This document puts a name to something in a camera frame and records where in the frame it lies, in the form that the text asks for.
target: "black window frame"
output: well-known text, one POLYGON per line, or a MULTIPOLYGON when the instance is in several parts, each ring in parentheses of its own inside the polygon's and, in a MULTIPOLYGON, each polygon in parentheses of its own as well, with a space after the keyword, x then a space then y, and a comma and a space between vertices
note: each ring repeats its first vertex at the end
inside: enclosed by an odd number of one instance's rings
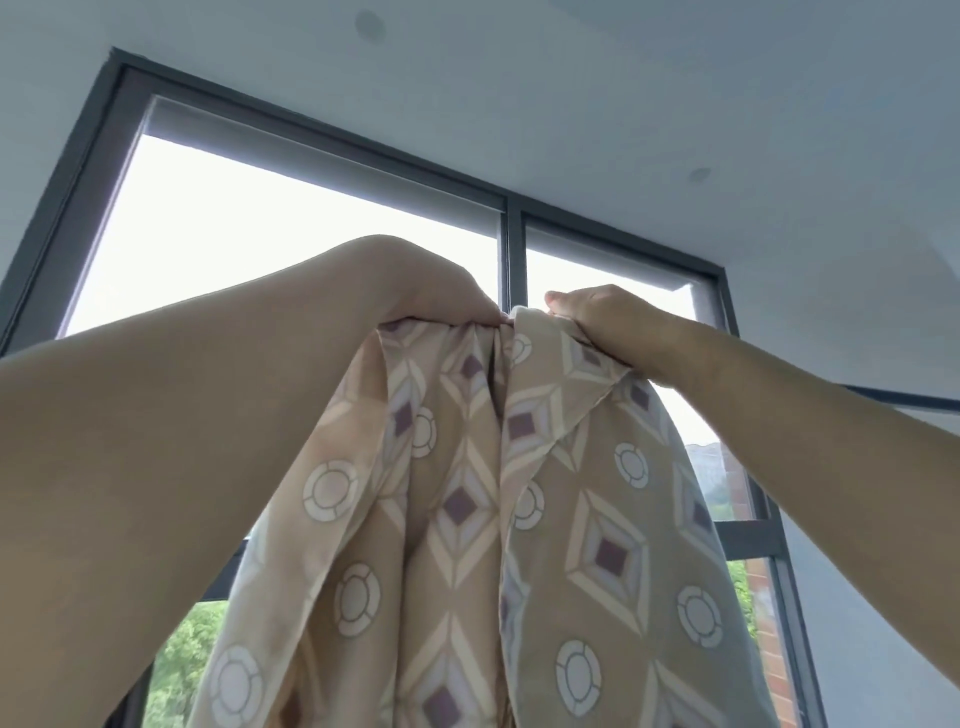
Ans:
MULTIPOLYGON (((0 355, 59 334, 156 98, 201 109, 497 210, 500 297, 505 310, 527 304, 525 235, 529 223, 710 281, 722 325, 739 335, 727 276, 718 265, 113 49, 0 286, 0 355)), ((717 531, 728 560, 769 559, 797 713, 803 726, 825 728, 780 510, 752 479, 749 487, 755 518, 716 522, 717 531)), ((240 545, 207 589, 204 600, 227 598, 244 546, 240 545)), ((110 717, 110 728, 139 728, 149 683, 148 670, 110 717)))

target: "sky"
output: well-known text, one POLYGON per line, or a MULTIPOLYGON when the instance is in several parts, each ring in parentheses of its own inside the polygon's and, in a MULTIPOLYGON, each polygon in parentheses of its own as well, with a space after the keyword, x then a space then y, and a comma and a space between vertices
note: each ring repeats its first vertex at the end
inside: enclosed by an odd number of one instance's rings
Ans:
MULTIPOLYGON (((361 235, 406 238, 464 266, 498 299, 497 219, 488 235, 294 180, 151 136, 138 141, 64 335, 142 313, 306 260, 361 235)), ((690 287, 666 291, 536 251, 530 305, 543 294, 616 283, 694 318, 690 287)), ((688 444, 717 442, 674 391, 660 395, 688 444)))

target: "glass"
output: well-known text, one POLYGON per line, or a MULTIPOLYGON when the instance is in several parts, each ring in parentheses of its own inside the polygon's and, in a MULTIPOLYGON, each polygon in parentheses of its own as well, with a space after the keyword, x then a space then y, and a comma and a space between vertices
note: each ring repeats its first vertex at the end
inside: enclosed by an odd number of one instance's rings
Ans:
POLYGON ((802 724, 786 660, 786 646, 780 635, 768 562, 766 559, 729 561, 727 567, 747 629, 759 650, 763 677, 770 689, 780 726, 797 728, 802 724))
POLYGON ((143 728, 183 728, 227 612, 225 601, 196 604, 156 655, 143 728))
MULTIPOLYGON (((409 186, 408 197, 428 194, 409 186)), ((143 135, 62 334, 259 278, 373 233, 464 266, 496 301, 499 213, 483 211, 485 234, 143 135)))
MULTIPOLYGON (((528 227, 529 305, 546 310, 543 295, 549 290, 570 291, 614 283, 657 308, 686 319, 710 326, 717 326, 722 320, 708 281, 658 269, 594 246, 528 227)), ((710 515, 715 521, 752 519, 750 489, 743 467, 680 394, 656 385, 654 388, 684 441, 710 515)))

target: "green foliage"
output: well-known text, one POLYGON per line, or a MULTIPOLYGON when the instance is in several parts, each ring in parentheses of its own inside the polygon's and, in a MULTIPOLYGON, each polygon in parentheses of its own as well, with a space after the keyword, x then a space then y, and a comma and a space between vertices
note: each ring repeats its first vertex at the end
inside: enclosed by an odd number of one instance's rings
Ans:
POLYGON ((740 600, 740 610, 747 621, 750 636, 756 639, 756 615, 754 614, 754 596, 750 592, 750 583, 747 581, 747 563, 744 561, 728 561, 730 578, 736 590, 736 598, 740 600))
POLYGON ((225 601, 197 604, 156 655, 143 728, 186 725, 226 611, 225 601))

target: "hand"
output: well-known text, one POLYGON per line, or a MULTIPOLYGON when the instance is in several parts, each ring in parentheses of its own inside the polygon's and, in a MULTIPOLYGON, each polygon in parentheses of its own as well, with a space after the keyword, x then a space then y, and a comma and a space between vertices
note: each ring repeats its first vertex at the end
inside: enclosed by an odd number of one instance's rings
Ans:
POLYGON ((373 280, 386 281, 392 291, 383 322, 412 317, 453 326, 470 322, 498 326, 509 321, 465 268, 419 245, 391 235, 371 235, 345 247, 351 246, 366 266, 375 266, 373 280))
POLYGON ((550 291, 545 300, 551 313, 573 319, 601 350, 669 387, 676 386, 682 334, 700 326, 616 285, 550 291))

